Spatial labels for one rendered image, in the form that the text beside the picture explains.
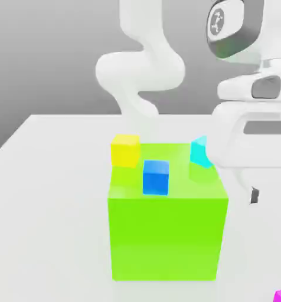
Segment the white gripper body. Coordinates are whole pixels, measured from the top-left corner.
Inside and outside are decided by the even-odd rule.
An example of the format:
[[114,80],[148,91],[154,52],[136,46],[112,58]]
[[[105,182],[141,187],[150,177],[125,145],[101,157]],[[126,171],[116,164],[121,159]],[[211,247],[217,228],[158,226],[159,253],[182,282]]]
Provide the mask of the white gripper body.
[[281,103],[227,101],[211,115],[208,158],[219,168],[281,168],[281,134],[244,134],[247,122],[281,122]]

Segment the small cyan cube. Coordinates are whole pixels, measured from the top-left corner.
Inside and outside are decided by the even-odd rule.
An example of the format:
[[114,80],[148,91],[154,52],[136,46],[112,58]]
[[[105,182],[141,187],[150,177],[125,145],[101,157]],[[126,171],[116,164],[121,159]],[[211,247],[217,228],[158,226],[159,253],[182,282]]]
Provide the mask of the small cyan cube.
[[191,142],[190,161],[204,168],[213,166],[206,154],[207,137],[201,136]]

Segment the small blue cube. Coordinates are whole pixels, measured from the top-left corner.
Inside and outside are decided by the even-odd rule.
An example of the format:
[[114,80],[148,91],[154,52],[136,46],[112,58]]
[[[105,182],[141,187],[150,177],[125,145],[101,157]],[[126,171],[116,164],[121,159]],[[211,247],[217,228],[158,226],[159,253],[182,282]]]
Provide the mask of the small blue cube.
[[169,191],[169,162],[145,160],[143,165],[143,194],[167,196]]

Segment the small yellow cube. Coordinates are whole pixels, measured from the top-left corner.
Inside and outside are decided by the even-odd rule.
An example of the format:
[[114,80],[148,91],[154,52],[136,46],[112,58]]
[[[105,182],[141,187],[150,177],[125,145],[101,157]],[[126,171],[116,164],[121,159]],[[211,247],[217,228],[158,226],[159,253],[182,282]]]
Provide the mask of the small yellow cube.
[[112,166],[135,168],[141,155],[140,137],[135,134],[117,134],[111,142]]

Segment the large green box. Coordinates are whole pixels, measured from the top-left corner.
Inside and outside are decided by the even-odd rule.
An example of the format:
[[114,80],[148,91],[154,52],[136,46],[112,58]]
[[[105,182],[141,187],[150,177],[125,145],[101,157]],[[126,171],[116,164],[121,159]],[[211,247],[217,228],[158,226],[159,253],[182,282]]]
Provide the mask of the large green box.
[[[214,167],[190,162],[188,143],[143,143],[135,168],[114,167],[107,206],[116,281],[216,278],[228,195]],[[143,193],[146,160],[169,163],[169,191]]]

